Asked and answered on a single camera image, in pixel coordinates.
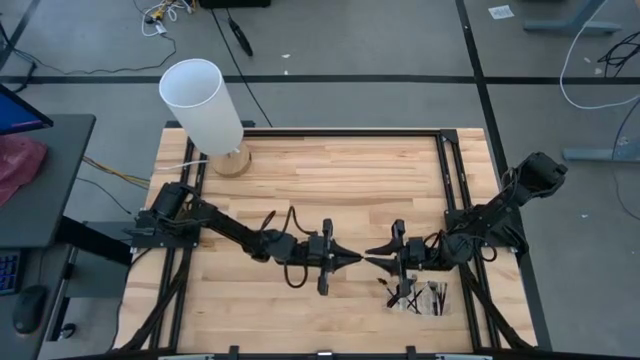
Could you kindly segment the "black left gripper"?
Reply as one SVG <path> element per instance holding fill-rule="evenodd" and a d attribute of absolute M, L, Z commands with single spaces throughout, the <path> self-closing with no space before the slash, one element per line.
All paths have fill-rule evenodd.
<path fill-rule="evenodd" d="M 306 264 L 320 269 L 317 280 L 317 291 L 320 295 L 327 295 L 329 290 L 329 275 L 333 270 L 339 270 L 345 266 L 358 263 L 362 256 L 352 250 L 346 249 L 333 240 L 333 223 L 327 218 L 323 220 L 320 234 L 309 236 L 307 242 Z"/>

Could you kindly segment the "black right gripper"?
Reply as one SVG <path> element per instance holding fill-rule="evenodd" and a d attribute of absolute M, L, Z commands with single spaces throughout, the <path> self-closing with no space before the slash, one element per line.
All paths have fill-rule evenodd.
<path fill-rule="evenodd" d="M 398 278 L 396 286 L 396 297 L 404 298 L 411 293 L 412 282 L 407 275 L 408 270 L 420 270 L 425 261 L 425 244 L 420 237 L 404 240 L 405 223 L 397 219 L 391 226 L 391 240 L 380 247 L 367 249 L 369 255 L 391 255 L 395 253 L 394 259 L 377 257 L 365 257 L 365 260 L 390 275 Z"/>

